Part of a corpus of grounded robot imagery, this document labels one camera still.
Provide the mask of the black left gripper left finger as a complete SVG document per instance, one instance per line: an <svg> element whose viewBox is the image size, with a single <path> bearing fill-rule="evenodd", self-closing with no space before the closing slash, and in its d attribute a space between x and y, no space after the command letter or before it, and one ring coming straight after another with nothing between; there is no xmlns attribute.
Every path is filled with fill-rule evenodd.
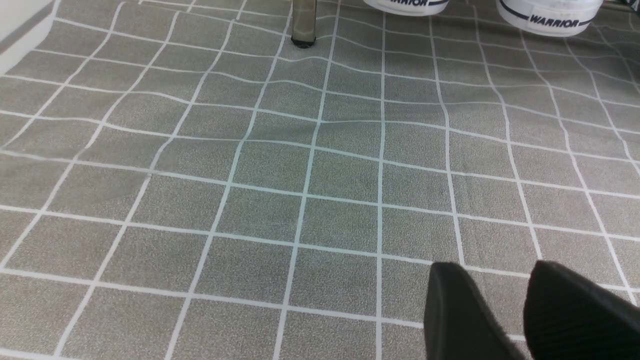
<svg viewBox="0 0 640 360"><path fill-rule="evenodd" d="M428 360L525 360L459 264L430 266L423 313Z"/></svg>

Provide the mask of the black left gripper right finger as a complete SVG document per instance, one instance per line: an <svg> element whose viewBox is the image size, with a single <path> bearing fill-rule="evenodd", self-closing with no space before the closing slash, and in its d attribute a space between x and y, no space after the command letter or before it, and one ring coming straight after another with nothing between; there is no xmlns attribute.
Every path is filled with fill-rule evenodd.
<svg viewBox="0 0 640 360"><path fill-rule="evenodd" d="M560 263L538 260L523 310L535 360L637 360L639 308Z"/></svg>

